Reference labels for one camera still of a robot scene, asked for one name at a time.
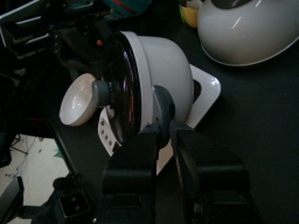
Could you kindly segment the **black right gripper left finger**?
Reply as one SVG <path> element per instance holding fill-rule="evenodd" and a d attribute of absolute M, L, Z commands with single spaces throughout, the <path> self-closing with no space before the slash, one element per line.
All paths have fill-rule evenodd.
<path fill-rule="evenodd" d="M 116 150 L 102 171 L 100 224 L 154 224 L 160 127 L 146 126 Z"/>

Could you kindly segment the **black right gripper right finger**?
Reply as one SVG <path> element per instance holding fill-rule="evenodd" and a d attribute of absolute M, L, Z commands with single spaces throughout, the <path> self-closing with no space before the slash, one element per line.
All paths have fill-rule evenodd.
<path fill-rule="evenodd" d="M 187 124 L 170 121 L 187 224 L 265 224 L 249 194 L 241 159 Z"/>

